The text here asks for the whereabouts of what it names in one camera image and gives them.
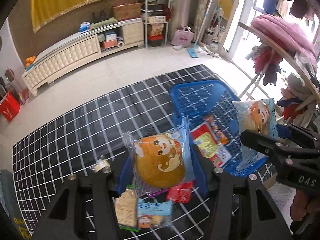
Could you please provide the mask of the right hand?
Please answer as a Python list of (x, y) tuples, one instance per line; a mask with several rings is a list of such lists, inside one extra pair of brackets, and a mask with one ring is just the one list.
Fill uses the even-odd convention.
[(310, 202), (303, 191), (296, 190), (290, 207), (290, 216), (293, 221), (301, 221), (307, 213), (316, 213), (317, 209), (317, 200)]

